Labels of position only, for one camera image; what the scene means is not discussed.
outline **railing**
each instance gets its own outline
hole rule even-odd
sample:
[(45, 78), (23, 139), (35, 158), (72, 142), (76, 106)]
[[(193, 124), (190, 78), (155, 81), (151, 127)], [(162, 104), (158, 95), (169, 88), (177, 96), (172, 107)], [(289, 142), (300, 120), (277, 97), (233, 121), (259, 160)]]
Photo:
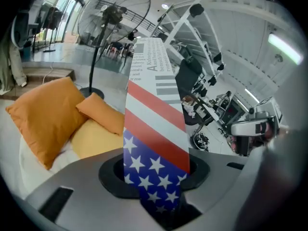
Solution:
[[(95, 6), (95, 9), (100, 10), (104, 5), (114, 5), (113, 3), (103, 1), (103, 0), (98, 0), (97, 5)], [(138, 15), (137, 13), (127, 10), (125, 14), (123, 14), (123, 18), (136, 23), (139, 26), (142, 26), (144, 29), (148, 30), (149, 32), (153, 32), (155, 28), (155, 24), (152, 22), (148, 21), (147, 19), (144, 19), (142, 16)], [(156, 32), (154, 33), (154, 36), (158, 36), (158, 34), (164, 33), (163, 30), (157, 29)]]

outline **ceiling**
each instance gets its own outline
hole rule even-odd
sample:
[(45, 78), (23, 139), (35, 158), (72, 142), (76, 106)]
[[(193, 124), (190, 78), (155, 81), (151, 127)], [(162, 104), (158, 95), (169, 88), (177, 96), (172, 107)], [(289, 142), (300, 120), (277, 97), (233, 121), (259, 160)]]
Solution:
[[(171, 5), (184, 1), (189, 0), (151, 0), (146, 19), (156, 24), (165, 12), (162, 3)], [(256, 101), (245, 88), (261, 101), (272, 96), (297, 67), (268, 43), (271, 32), (306, 54), (306, 42), (295, 21), (277, 3), (266, 0), (201, 0), (200, 3), (221, 47), (225, 69), (220, 78), (236, 88), (236, 96), (247, 107), (255, 106)], [(211, 30), (205, 33), (214, 37)]]

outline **striped board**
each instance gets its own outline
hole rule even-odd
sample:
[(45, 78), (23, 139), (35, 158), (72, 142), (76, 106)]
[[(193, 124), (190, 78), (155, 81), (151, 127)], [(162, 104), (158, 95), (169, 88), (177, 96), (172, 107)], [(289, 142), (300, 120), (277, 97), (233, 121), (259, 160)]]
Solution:
[(135, 45), (123, 144), (125, 182), (138, 187), (150, 214), (168, 216), (190, 165), (180, 96), (160, 38), (140, 38)]

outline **gray stripe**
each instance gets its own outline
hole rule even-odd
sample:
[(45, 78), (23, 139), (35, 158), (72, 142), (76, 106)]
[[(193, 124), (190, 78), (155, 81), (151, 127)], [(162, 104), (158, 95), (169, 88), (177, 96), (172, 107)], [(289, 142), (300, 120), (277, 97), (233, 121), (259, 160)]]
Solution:
[(180, 99), (177, 100), (164, 100), (167, 104), (177, 104), (177, 103), (182, 103)]
[(176, 83), (156, 83), (157, 87), (168, 87), (168, 86), (176, 86)]
[(143, 50), (144, 50), (144, 44), (136, 44), (134, 53), (143, 53)]
[(156, 75), (156, 80), (162, 80), (162, 79), (174, 79), (174, 75)]
[(160, 88), (156, 89), (156, 91), (157, 95), (173, 95), (179, 93), (177, 88)]

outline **cushion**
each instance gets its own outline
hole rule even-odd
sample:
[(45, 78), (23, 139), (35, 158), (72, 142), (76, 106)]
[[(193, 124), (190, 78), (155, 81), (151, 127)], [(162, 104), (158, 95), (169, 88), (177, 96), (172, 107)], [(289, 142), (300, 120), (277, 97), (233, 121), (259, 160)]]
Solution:
[(97, 122), (87, 120), (72, 136), (71, 143), (79, 158), (86, 158), (123, 147), (123, 135), (111, 133)]
[(118, 135), (123, 134), (124, 115), (106, 104), (96, 93), (92, 93), (76, 105), (76, 108), (108, 131)]
[(21, 136), (19, 145), (19, 165), (23, 185), (26, 188), (27, 194), (33, 192), (34, 189), (48, 180), (55, 173), (79, 159), (80, 158), (73, 151), (71, 142), (68, 141), (54, 160), (52, 167), (49, 170), (46, 170), (38, 161), (37, 157), (35, 157), (31, 152), (29, 146)]
[(84, 100), (69, 77), (26, 92), (6, 107), (33, 154), (48, 170), (65, 142), (87, 119), (76, 109)]

